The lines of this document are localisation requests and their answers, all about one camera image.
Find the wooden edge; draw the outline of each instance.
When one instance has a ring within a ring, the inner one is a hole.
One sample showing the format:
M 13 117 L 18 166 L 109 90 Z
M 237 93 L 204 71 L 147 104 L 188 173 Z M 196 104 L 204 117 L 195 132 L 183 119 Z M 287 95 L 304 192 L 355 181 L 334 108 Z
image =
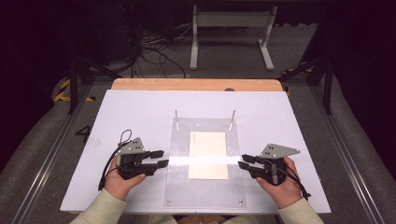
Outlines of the wooden edge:
M 126 91 L 283 91 L 276 79 L 117 78 L 111 90 Z

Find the sleeve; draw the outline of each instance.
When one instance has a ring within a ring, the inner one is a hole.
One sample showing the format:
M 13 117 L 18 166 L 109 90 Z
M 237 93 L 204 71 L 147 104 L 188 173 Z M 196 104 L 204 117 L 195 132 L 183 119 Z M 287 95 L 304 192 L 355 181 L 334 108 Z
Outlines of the sleeve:
M 319 224 L 323 223 L 315 210 L 302 198 L 286 208 L 279 209 L 279 214 L 285 224 Z
M 126 202 L 115 198 L 105 189 L 93 200 L 91 205 L 76 217 L 72 224 L 116 224 Z

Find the dark background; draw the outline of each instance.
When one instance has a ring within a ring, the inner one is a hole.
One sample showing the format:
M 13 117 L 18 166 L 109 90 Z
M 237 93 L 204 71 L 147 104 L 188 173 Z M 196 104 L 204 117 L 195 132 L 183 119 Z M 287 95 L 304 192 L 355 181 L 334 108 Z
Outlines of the dark background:
M 0 7 L 1 170 L 23 137 L 52 108 L 52 90 L 67 74 L 71 54 L 56 21 L 63 22 L 63 30 L 74 37 L 72 43 L 78 52 L 96 62 L 107 64 L 136 55 L 136 49 L 128 43 L 119 6 L 75 5 L 65 9 L 69 21 L 64 15 L 57 15 L 59 12 L 49 11 L 40 1 L 14 1 Z M 332 24 L 324 31 L 318 30 L 305 57 L 309 60 L 325 48 L 334 49 L 333 71 L 343 94 L 394 178 L 395 9 L 391 3 L 372 3 L 333 10 Z M 139 20 L 171 38 L 172 27 L 191 22 L 191 12 L 192 7 L 188 6 L 139 7 Z M 324 7 L 280 7 L 276 23 L 320 22 L 324 12 Z

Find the white metal stand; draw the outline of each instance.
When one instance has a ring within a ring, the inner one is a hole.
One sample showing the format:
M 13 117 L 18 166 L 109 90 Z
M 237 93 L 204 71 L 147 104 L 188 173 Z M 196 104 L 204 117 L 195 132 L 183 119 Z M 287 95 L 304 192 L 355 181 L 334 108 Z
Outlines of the white metal stand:
M 198 12 L 197 6 L 194 6 L 190 70 L 196 70 L 198 67 L 198 27 L 265 27 L 265 36 L 258 42 L 267 70 L 274 70 L 267 43 L 275 20 L 276 10 L 277 7 L 272 7 L 270 12 Z

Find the human hand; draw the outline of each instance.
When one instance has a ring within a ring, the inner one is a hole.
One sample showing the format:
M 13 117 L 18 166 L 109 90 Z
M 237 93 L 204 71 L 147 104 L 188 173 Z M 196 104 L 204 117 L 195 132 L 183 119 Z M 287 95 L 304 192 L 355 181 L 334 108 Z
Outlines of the human hand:
M 284 159 L 286 165 L 289 166 L 289 168 L 292 169 L 295 174 L 297 174 L 294 161 L 289 157 L 285 157 Z M 290 169 L 287 169 L 287 172 L 294 176 L 294 173 Z M 271 195 L 278 208 L 285 208 L 289 205 L 297 203 L 302 198 L 300 185 L 288 176 L 279 186 L 274 186 L 260 177 L 257 177 L 256 180 L 259 185 Z
M 129 190 L 143 182 L 146 175 L 137 175 L 131 179 L 124 180 L 117 170 L 117 157 L 118 156 L 115 156 L 113 161 L 111 161 L 109 168 L 110 172 L 108 172 L 106 176 L 105 189 L 114 197 L 125 201 Z

